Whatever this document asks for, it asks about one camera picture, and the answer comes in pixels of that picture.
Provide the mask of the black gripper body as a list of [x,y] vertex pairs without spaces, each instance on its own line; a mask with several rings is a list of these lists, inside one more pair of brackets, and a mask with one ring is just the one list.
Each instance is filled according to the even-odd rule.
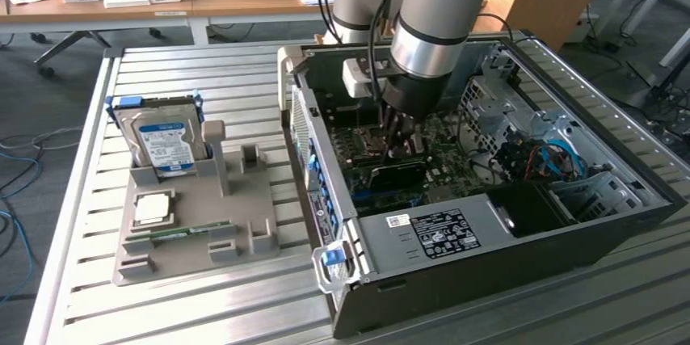
[[451,75],[420,78],[412,74],[387,77],[383,101],[411,117],[426,117],[440,101]]

